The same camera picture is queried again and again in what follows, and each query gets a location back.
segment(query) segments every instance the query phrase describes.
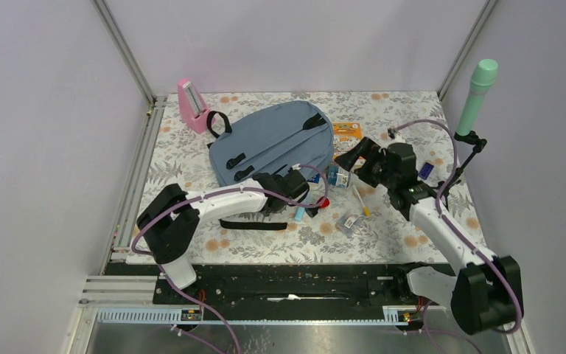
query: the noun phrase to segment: leaf pattern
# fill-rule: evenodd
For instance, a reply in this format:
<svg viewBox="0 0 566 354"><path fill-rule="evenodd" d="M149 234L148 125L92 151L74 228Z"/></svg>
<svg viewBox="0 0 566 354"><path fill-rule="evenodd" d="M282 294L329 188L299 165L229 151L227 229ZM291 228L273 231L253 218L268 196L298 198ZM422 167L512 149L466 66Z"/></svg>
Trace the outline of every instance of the leaf pattern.
<svg viewBox="0 0 566 354"><path fill-rule="evenodd" d="M307 100L317 105L332 122L359 122L364 135L377 143L385 142L385 132L392 125L416 119L432 118L445 123L444 112L435 92L281 92L204 94L207 105L226 112L231 122L277 103ZM216 131L223 123L216 121ZM436 186L445 179L453 163L450 138L433 125L413 125L402 131L413 145L418 168L425 162L435 167L427 183ZM139 212L166 185L177 183L184 190L210 190L218 186L209 164L207 144L214 137L205 132L196 134L181 121L176 94L168 96L164 117L159 128ZM462 182L451 189L448 198L450 212L466 228L477 245L484 245L472 197L462 176ZM287 222L283 232L257 230L223 230L218 223L199 226L187 254L193 263L385 263L433 260L445 258L421 230L394 210L383 187L372 189L352 177L371 217L353 234L345 235L335 228L346 212L360 213L358 201L350 189L329 191L331 204L314 218L305 215L301 222L293 220L295 207L264 217L247 213L227 218L232 221ZM147 249L144 241L139 248ZM154 263L152 257L130 254L128 263Z"/></svg>

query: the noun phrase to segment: purple cable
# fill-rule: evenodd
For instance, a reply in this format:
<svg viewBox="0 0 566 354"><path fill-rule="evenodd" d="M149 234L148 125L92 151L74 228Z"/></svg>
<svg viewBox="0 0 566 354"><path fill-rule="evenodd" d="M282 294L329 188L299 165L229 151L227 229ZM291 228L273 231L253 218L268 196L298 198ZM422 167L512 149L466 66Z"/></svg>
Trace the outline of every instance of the purple cable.
<svg viewBox="0 0 566 354"><path fill-rule="evenodd" d="M317 167L309 166L308 164L300 164L299 167L307 167L307 168L310 168L310 169L312 169L315 172L320 174L320 178L322 178L322 181L324 182L324 197L323 198L326 199L326 197L329 194L329 181L326 179L324 172L320 171ZM303 207L303 208L315 208L315 207L319 207L321 205L321 204L299 203L297 201L294 201L293 199L289 199L287 197L284 197L283 195L272 192L270 190L264 190L262 188L246 187L246 188L243 188L243 190L248 191L248 192L261 192L261 193L264 193L264 194L267 194L267 195L272 195L273 197L281 199L283 201L286 201L289 204L297 205L297 206ZM235 193L235 192L242 192L242 189L231 188L231 189L228 189L228 190L219 190L217 192L211 192L209 194L205 194L203 198L207 199L207 198L212 198L212 197L215 197L215 196L218 196L218 195L223 195L223 194L227 194L227 193ZM149 223L147 223L146 226L143 227L142 230L140 230L140 232L137 234L137 236L133 239L133 241L131 242L131 251L135 254L145 254L145 255L152 256L153 254L151 252L142 251L142 250L137 249L136 246L137 246L138 242L140 241L140 239L142 239L142 236L146 232L148 232L148 230L150 230L151 227L153 227L161 219L168 216L171 212L174 212L175 210L181 208L184 205L194 203L196 201L200 201L201 199L202 198L200 196L187 199L185 201L180 202L179 204L171 206L170 208L168 208L164 212L162 212L160 215L157 215L157 217L155 217ZM159 269L161 270L162 273L166 273L166 271L164 270L164 267L162 265L158 265L158 267L159 267ZM181 291L181 289L169 277L166 278L166 281L170 284L172 289L174 289L179 295L183 296L184 298L188 299L191 302L194 302L197 305L203 306L207 310L210 310L214 315L216 315L216 317L218 317L220 319L220 321L222 321L224 323L224 325L227 327L229 333L231 334L231 337L233 338L233 342L235 342L235 347L237 348L237 354L242 353L242 348L240 347L240 341L237 339L237 336L235 335L233 328L231 328L231 325L226 321L226 319L218 311L216 311L213 307L207 305L205 302L201 302L201 301L191 297L190 295L185 294L183 291ZM210 343L209 341L207 341L205 339L197 337L196 335L193 335L193 334L188 335L188 336L207 344L208 346L210 346L211 348L214 348L215 350L219 350L212 343Z"/></svg>
<svg viewBox="0 0 566 354"><path fill-rule="evenodd" d="M450 176L446 180L446 183L443 183L441 185L441 187L439 188L439 191L437 191L437 196L435 198L435 208L437 209L437 212L439 213L440 218L448 225L448 227L450 227L450 229L455 233L455 235L457 235L459 240L461 240L463 243L465 243L469 247L470 250L475 251L476 255L479 256L485 262L485 264L488 265L488 267L494 272L496 277L500 280L500 282L502 283L502 285L506 289L506 292L509 294L511 301L513 302L513 306L515 306L515 325L509 330L500 330L500 329L497 329L497 328L495 328L494 330L496 332L504 333L504 334L515 333L520 329L520 326L522 325L522 307L520 306L520 302L517 300L517 296L515 295L515 292L513 291L513 289L511 289L511 286L506 281L506 279L504 279L504 276L500 273L500 270L498 270L498 268L494 265L494 263L489 258L487 258L487 256L485 254L483 254L483 252L479 251L478 248L476 247L476 245L471 243L467 239L467 237L465 237L465 235L463 235L457 229L455 224L453 224L452 221L450 221L450 219L446 215L444 215L443 210L441 209L441 195L444 194L444 190L448 186L447 182L453 179L453 177L456 173L456 169L457 169L457 143L455 141L455 138L450 133L450 130L448 129L448 127L441 124L440 122L437 122L437 121L431 120L431 119L419 119L419 120L414 120L414 121L409 122L409 123L405 123L403 125L400 125L398 128L396 128L396 131L399 131L403 128L406 128L410 125L414 125L414 124L417 124L417 123L430 123L430 124L437 125L441 129L445 130L446 133L448 133L448 136L450 137L450 141L453 144L453 154L454 154L453 169L452 169L452 171L450 171Z"/></svg>
<svg viewBox="0 0 566 354"><path fill-rule="evenodd" d="M201 337L199 337L199 336L197 336L197 335L195 335L195 334L192 334L192 333L188 332L187 330L182 330L182 329L179 328L179 329L177 329L177 332L179 333L179 336L180 336L181 334L185 334L186 336L188 336L188 337L190 337L190 338L192 338L192 339L196 339L196 340L199 341L200 343L205 344L207 347L212 348L216 353L225 354L222 350L218 349L218 347L216 347L215 345L213 345L210 341L207 341L207 340L205 340L205 339L202 339Z"/></svg>

